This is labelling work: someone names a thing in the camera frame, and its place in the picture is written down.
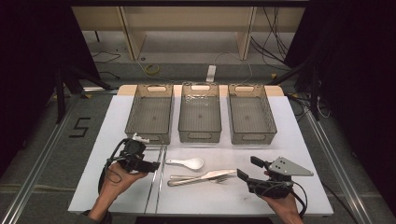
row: white table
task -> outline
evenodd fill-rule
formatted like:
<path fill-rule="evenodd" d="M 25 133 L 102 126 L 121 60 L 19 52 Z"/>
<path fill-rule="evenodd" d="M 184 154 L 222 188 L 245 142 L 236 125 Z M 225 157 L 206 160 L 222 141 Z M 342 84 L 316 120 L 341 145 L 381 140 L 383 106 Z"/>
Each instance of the white table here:
<path fill-rule="evenodd" d="M 92 208 L 97 197 L 97 183 L 106 159 L 117 143 L 126 137 L 125 125 L 134 97 L 114 96 L 102 128 L 98 134 L 92 154 L 78 188 L 69 206 L 70 212 L 80 213 Z M 167 147 L 148 147 L 145 161 L 160 161 L 160 169 L 138 180 L 113 203 L 113 213 L 139 216 L 273 216 L 272 209 L 256 195 L 248 192 L 247 184 L 232 175 L 221 184 L 209 181 L 178 187 L 168 187 L 169 175 L 199 175 L 210 170 L 236 169 L 252 178 L 265 179 L 263 169 L 250 163 L 250 156 L 264 161 L 274 161 L 283 156 L 304 168 L 313 171 L 314 176 L 294 176 L 292 179 L 302 185 L 307 193 L 306 216 L 329 216 L 333 213 L 329 200 L 320 184 L 315 166 L 306 148 L 296 119 L 285 96 L 269 96 L 277 134 L 271 145 L 231 144 L 227 99 L 220 94 L 221 126 L 220 142 L 217 144 L 180 143 L 178 138 L 178 115 L 180 92 L 175 91 L 175 104 L 171 133 L 171 144 Z M 186 167 L 164 164 L 165 159 L 189 159 L 201 157 L 205 165 L 194 172 Z M 304 200 L 302 190 L 295 186 L 295 192 Z"/>

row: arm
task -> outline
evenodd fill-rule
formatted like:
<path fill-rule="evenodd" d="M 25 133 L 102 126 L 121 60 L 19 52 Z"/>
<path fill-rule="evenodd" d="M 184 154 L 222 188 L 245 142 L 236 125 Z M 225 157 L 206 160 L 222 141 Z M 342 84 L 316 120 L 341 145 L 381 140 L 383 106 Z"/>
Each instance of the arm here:
<path fill-rule="evenodd" d="M 129 174 L 122 169 L 119 163 L 113 163 L 106 172 L 102 189 L 91 212 L 88 214 L 88 218 L 100 222 L 117 197 L 127 190 L 136 180 L 146 175 L 147 173 L 141 172 Z"/>
<path fill-rule="evenodd" d="M 274 212 L 282 219 L 285 224 L 301 224 L 303 221 L 298 214 L 295 198 L 289 194 L 284 199 L 272 199 L 262 196 Z"/>

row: plastic storage basket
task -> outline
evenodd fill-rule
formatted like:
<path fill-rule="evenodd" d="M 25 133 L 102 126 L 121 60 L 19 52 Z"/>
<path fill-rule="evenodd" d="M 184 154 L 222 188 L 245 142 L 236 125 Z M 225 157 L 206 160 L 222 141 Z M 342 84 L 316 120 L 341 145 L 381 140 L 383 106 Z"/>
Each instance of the plastic storage basket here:
<path fill-rule="evenodd" d="M 137 133 L 152 145 L 169 145 L 173 103 L 173 85 L 137 85 L 125 133 Z"/>
<path fill-rule="evenodd" d="M 271 144 L 276 124 L 263 85 L 229 85 L 228 108 L 234 145 Z"/>
<path fill-rule="evenodd" d="M 219 142 L 221 117 L 218 84 L 183 83 L 178 132 L 180 142 Z"/>

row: knife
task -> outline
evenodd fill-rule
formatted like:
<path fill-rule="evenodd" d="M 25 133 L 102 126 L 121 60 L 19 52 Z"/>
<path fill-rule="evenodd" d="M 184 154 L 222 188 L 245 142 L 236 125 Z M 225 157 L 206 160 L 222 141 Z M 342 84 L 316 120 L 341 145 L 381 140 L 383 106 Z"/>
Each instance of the knife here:
<path fill-rule="evenodd" d="M 195 182 L 198 180 L 204 180 L 204 179 L 209 179 L 213 177 L 217 177 L 220 175 L 227 175 L 227 174 L 232 174 L 235 173 L 236 170 L 217 170 L 217 171 L 210 171 L 207 172 L 205 175 L 201 175 L 198 177 L 195 177 L 193 179 L 186 179 L 186 180 L 169 180 L 168 181 L 168 186 L 173 187 L 173 186 L 178 186 L 178 185 L 183 185 L 191 182 Z"/>

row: wrist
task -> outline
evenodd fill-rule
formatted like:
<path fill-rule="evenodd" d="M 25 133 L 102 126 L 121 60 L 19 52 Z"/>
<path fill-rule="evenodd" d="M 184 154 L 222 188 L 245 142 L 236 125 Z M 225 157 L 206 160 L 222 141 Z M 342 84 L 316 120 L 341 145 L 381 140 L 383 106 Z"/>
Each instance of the wrist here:
<path fill-rule="evenodd" d="M 113 199 L 99 195 L 90 213 L 88 214 L 88 217 L 95 221 L 102 221 L 108 211 L 108 208 L 111 206 L 111 204 L 113 204 L 113 202 Z"/>
<path fill-rule="evenodd" d="M 303 223 L 300 216 L 295 213 L 287 214 L 287 215 L 283 216 L 281 219 L 285 224 L 302 224 Z"/>

